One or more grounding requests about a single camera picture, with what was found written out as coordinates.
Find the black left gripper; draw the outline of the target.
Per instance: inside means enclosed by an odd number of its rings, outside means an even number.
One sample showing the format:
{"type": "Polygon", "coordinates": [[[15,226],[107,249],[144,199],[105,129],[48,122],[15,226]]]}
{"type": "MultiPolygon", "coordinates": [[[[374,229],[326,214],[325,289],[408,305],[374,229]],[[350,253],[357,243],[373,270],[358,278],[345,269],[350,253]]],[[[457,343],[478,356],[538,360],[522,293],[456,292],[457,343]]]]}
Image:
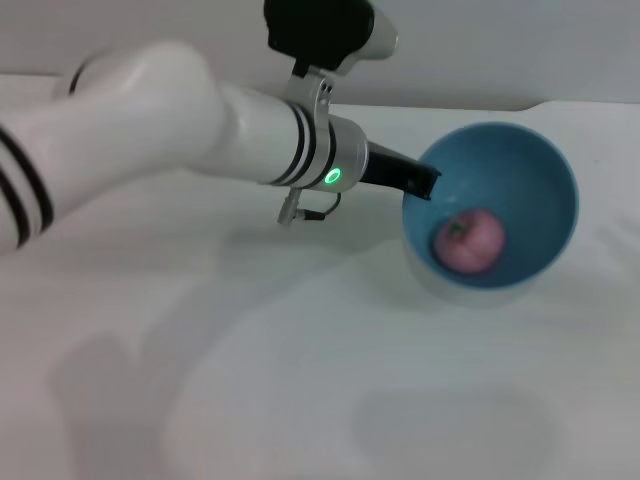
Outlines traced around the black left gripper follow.
{"type": "Polygon", "coordinates": [[[368,158],[360,183],[392,188],[429,201],[442,173],[401,153],[368,142],[368,158]]]}

